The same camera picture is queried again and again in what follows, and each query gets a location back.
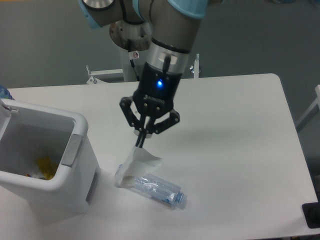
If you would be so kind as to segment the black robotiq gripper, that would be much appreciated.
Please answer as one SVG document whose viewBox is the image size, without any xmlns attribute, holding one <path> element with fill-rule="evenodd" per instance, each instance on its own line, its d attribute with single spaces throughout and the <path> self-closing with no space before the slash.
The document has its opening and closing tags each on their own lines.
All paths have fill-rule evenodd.
<svg viewBox="0 0 320 240">
<path fill-rule="evenodd" d="M 173 109 L 173 100 L 181 77 L 181 73 L 162 72 L 146 62 L 133 96 L 121 98 L 119 106 L 128 125 L 138 131 L 136 147 L 142 148 L 147 136 L 159 135 L 180 122 L 180 114 Z M 143 127 L 141 120 L 134 114 L 131 108 L 133 101 L 139 114 L 151 117 L 146 127 Z M 156 118 L 168 112 L 167 119 L 155 123 Z"/>
</svg>

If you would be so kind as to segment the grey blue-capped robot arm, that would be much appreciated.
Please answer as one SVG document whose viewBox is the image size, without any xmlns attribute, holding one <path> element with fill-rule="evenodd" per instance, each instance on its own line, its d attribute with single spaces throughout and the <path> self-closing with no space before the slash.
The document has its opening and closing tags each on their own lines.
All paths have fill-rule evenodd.
<svg viewBox="0 0 320 240">
<path fill-rule="evenodd" d="M 89 25 L 102 28 L 124 21 L 151 24 L 153 31 L 139 85 L 120 108 L 137 133 L 136 146 L 180 121 L 174 97 L 206 10 L 214 0 L 81 0 Z"/>
</svg>

